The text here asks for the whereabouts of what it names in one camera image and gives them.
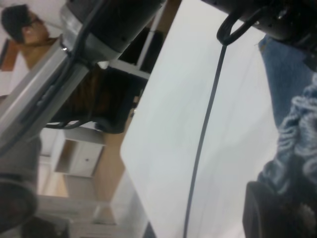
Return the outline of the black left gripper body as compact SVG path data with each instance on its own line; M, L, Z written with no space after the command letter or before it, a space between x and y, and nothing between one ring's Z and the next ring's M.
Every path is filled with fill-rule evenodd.
M273 39L305 52L317 52L315 0L208 0L227 13L217 39L228 46L254 27Z

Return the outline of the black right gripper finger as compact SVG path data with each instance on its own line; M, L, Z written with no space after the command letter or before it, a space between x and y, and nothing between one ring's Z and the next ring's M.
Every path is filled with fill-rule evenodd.
M243 229L247 238L315 238L317 197L303 186L292 194L280 195L263 183L249 182Z

